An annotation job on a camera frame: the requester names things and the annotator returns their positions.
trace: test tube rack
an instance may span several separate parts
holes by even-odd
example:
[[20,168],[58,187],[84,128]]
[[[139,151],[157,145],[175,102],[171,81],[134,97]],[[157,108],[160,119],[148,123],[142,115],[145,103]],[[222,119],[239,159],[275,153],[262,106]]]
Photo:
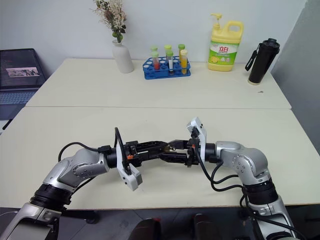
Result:
[[[148,58],[142,65],[144,78],[146,80],[152,79],[166,79],[166,78],[180,78],[190,76],[190,63],[187,61],[186,68],[182,68],[179,56],[173,56],[173,73],[170,73],[169,63],[165,56],[159,57],[160,68],[155,70],[152,57]],[[186,69],[186,74],[182,73],[182,69]]]

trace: white vase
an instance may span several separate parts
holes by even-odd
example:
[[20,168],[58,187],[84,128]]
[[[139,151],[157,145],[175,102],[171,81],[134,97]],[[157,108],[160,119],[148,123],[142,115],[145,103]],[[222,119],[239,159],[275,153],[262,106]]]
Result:
[[112,55],[115,59],[116,65],[118,69],[123,74],[131,73],[134,70],[134,65],[131,60],[131,56],[129,50],[126,46],[122,45],[122,43],[117,40],[112,41]]

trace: laptop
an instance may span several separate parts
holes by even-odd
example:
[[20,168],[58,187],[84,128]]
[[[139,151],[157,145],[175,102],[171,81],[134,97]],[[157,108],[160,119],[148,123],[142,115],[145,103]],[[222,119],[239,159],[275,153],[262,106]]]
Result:
[[45,81],[33,48],[0,50],[0,121],[13,119]]

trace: test tube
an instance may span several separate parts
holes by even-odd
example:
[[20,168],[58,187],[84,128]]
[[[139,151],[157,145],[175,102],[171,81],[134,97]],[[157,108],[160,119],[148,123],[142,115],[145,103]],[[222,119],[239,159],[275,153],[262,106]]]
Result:
[[187,74],[187,64],[188,64],[188,58],[187,58],[187,54],[188,54],[188,51],[186,49],[182,49],[180,51],[180,54],[181,54],[181,67],[182,67],[182,74],[183,75],[186,75]]
[[157,51],[152,51],[151,56],[152,56],[154,70],[159,70],[160,69],[160,63],[158,58],[159,53]]
[[179,60],[181,61],[181,50],[185,49],[186,46],[184,44],[179,44],[178,48],[179,48]]
[[166,52],[166,57],[168,59],[169,63],[169,74],[173,75],[174,74],[174,60],[173,60],[174,52],[172,50],[168,50]]
[[158,51],[158,47],[156,45],[152,45],[150,47],[150,50],[151,50],[151,52],[156,52],[156,51]]
[[164,45],[164,52],[165,55],[167,56],[167,51],[172,50],[172,47],[170,44]]

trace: yellow detergent bottle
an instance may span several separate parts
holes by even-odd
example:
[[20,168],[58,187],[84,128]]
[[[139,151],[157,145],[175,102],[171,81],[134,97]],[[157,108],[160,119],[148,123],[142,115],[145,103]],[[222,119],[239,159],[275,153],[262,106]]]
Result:
[[[241,42],[244,24],[240,21],[228,21],[224,28],[220,28],[219,19],[222,14],[212,13],[217,23],[213,25],[208,68],[215,71],[231,71],[234,66],[238,46]],[[231,26],[239,27],[238,31],[231,31]]]

